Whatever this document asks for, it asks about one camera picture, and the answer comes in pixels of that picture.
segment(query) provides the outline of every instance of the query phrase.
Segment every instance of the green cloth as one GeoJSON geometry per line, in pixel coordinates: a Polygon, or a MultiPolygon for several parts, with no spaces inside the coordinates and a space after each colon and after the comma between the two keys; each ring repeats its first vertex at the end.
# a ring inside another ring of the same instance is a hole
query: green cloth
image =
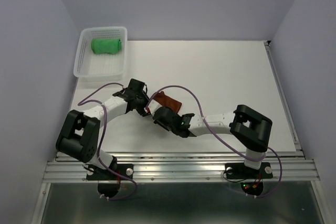
{"type": "Polygon", "coordinates": [[[121,50],[120,39],[93,39],[91,49],[94,54],[116,54],[121,50]]]}

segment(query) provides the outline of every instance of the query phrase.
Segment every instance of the purple cable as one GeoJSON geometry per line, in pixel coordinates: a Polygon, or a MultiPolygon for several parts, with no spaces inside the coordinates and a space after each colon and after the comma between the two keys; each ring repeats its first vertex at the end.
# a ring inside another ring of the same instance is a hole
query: purple cable
{"type": "Polygon", "coordinates": [[[266,154],[264,154],[261,158],[250,158],[248,156],[245,156],[243,153],[237,151],[236,149],[234,149],[233,147],[231,147],[229,144],[227,144],[223,139],[221,139],[217,134],[216,132],[214,132],[214,130],[210,127],[210,125],[208,124],[208,122],[205,120],[205,116],[203,114],[203,111],[202,111],[202,107],[201,107],[201,104],[200,104],[200,101],[198,100],[198,98],[196,97],[196,95],[190,91],[189,89],[183,87],[183,86],[179,86],[179,85],[169,85],[169,86],[166,86],[166,87],[163,87],[163,88],[160,88],[159,90],[157,90],[157,92],[154,93],[154,95],[151,96],[151,98],[149,99],[149,102],[147,103],[146,105],[146,108],[148,108],[148,105],[150,104],[150,102],[153,100],[153,98],[159,93],[161,92],[162,90],[164,89],[167,89],[167,88],[180,88],[180,89],[184,89],[185,91],[189,92],[195,99],[195,101],[197,102],[197,105],[198,105],[198,109],[200,111],[200,115],[202,117],[202,120],[205,124],[205,126],[209,129],[209,131],[215,136],[215,138],[217,138],[222,144],[224,144],[226,147],[228,147],[231,151],[233,151],[234,153],[238,154],[239,156],[247,159],[247,160],[250,160],[250,161],[253,161],[253,162],[259,162],[259,161],[262,161],[265,157],[266,157],[266,154]]]}
{"type": "Polygon", "coordinates": [[[83,100],[81,100],[81,101],[77,104],[77,106],[82,106],[82,105],[84,105],[84,104],[86,104],[86,103],[89,103],[89,102],[95,102],[95,103],[100,104],[100,105],[102,106],[103,110],[104,110],[104,125],[103,125],[103,132],[102,132],[102,134],[101,134],[100,142],[99,142],[99,145],[98,145],[98,148],[97,148],[97,157],[98,157],[98,161],[99,161],[99,162],[101,163],[101,165],[102,165],[106,170],[108,170],[110,173],[116,175],[117,177],[120,177],[120,178],[123,178],[123,179],[125,179],[125,180],[128,180],[128,181],[130,181],[130,182],[132,182],[132,183],[134,184],[134,190],[131,191],[129,194],[127,194],[127,195],[125,195],[125,196],[122,196],[122,197],[120,197],[120,198],[108,198],[108,200],[120,200],[120,199],[126,199],[126,198],[130,197],[131,195],[133,195],[133,194],[136,192],[136,190],[137,190],[137,188],[138,188],[138,185],[137,185],[137,183],[136,183],[134,180],[132,180],[132,179],[130,179],[130,178],[127,178],[127,177],[125,177],[125,176],[122,176],[122,175],[116,173],[115,171],[111,170],[111,169],[110,169],[106,164],[104,164],[104,162],[100,159],[100,156],[99,156],[99,155],[100,155],[100,149],[101,149],[101,145],[102,145],[102,143],[103,143],[103,140],[104,140],[104,137],[105,137],[105,133],[106,133],[106,128],[107,128],[107,109],[106,109],[105,105],[104,105],[101,101],[99,101],[99,100],[87,100],[88,98],[90,98],[91,96],[93,96],[95,93],[97,93],[99,90],[103,89],[103,88],[106,87],[106,86],[113,85],[113,84],[115,84],[115,85],[120,85],[120,86],[123,87],[123,85],[120,84],[120,83],[116,83],[116,82],[107,83],[107,84],[101,86],[100,88],[98,88],[98,89],[97,89],[95,92],[93,92],[92,94],[90,94],[90,95],[88,95],[87,97],[85,97],[83,100]]]}
{"type": "MultiPolygon", "coordinates": [[[[166,87],[163,87],[163,88],[160,88],[159,90],[157,90],[157,92],[155,92],[149,99],[148,103],[147,103],[147,106],[146,106],[146,110],[148,109],[148,105],[150,104],[150,102],[153,100],[153,98],[159,93],[161,92],[162,90],[164,89],[167,89],[167,88],[180,88],[180,89],[184,89],[185,91],[189,92],[189,94],[191,94],[193,96],[193,98],[195,99],[195,101],[197,102],[197,105],[198,105],[198,109],[200,111],[200,115],[203,119],[203,122],[204,124],[206,125],[206,127],[209,129],[209,131],[221,142],[223,143],[226,147],[228,147],[231,151],[233,151],[234,153],[238,154],[239,156],[247,159],[247,160],[250,160],[250,161],[253,161],[253,162],[258,162],[258,161],[262,161],[266,154],[263,155],[262,158],[260,159],[253,159],[253,158],[249,158],[247,156],[245,156],[243,153],[237,151],[236,149],[234,149],[233,147],[231,147],[229,144],[227,144],[223,139],[221,139],[214,131],[213,129],[210,127],[210,125],[206,122],[205,120],[205,117],[204,117],[204,114],[203,114],[203,111],[202,111],[202,107],[201,107],[201,104],[200,104],[200,101],[198,100],[198,98],[196,97],[196,95],[189,89],[183,87],[183,86],[179,86],[179,85],[169,85],[169,86],[166,86],[166,87]]],[[[277,157],[278,161],[279,161],[279,166],[280,166],[280,175],[279,175],[279,180],[278,180],[278,183],[277,185],[271,190],[269,191],[268,193],[265,193],[263,195],[260,195],[260,196],[256,196],[256,198],[264,198],[272,193],[274,193],[280,186],[280,183],[281,183],[281,179],[282,179],[282,163],[281,163],[281,160],[280,160],[280,157],[279,155],[271,148],[271,147],[268,147],[268,149],[270,149],[274,154],[275,156],[277,157]]],[[[241,193],[239,191],[236,191],[236,190],[232,190],[232,191],[235,191],[236,193],[239,193],[239,194],[244,194],[244,193],[241,193]]]]}

